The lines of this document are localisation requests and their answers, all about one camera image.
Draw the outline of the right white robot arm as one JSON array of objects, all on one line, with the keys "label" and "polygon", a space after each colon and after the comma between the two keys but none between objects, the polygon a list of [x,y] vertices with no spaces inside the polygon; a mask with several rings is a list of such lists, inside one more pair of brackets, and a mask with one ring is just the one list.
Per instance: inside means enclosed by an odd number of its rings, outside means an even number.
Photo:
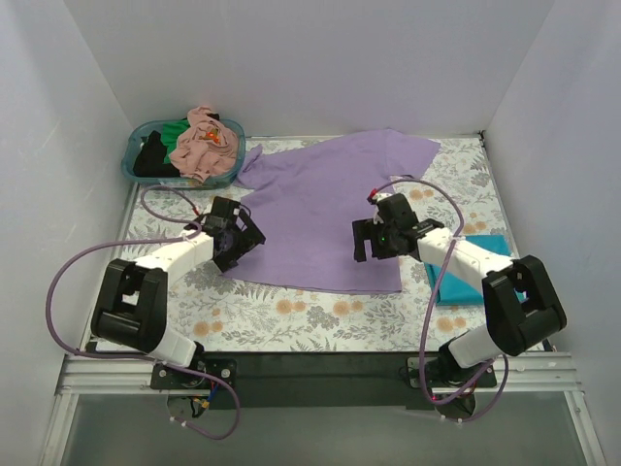
[{"label": "right white robot arm", "polygon": [[483,363],[517,356],[566,327],[565,311],[538,258],[512,258],[458,238],[439,221],[418,219],[402,194],[373,191],[368,201],[376,209],[373,217],[352,224],[356,261],[411,256],[440,267],[483,299],[484,324],[420,362],[421,381],[461,385]]}]

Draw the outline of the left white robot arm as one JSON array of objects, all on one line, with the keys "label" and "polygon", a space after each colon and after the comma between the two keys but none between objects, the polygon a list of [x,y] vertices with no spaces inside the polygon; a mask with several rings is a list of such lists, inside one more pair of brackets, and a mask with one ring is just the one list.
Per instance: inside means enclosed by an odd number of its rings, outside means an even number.
[{"label": "left white robot arm", "polygon": [[91,319],[94,336],[173,364],[173,376],[187,388],[207,375],[196,356],[200,345],[167,323],[169,286],[211,262],[224,273],[266,241],[240,202],[216,197],[211,209],[184,227],[173,243],[133,261],[107,267]]}]

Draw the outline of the purple t shirt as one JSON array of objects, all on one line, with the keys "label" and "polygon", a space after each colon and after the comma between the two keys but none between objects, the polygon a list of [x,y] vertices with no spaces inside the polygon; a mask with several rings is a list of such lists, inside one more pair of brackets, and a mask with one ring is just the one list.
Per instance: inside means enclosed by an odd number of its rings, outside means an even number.
[{"label": "purple t shirt", "polygon": [[354,260],[352,223],[372,216],[372,189],[400,175],[422,177],[440,147],[385,129],[298,150],[248,151],[236,184],[247,189],[242,202],[266,241],[226,277],[322,292],[400,291],[397,259]]}]

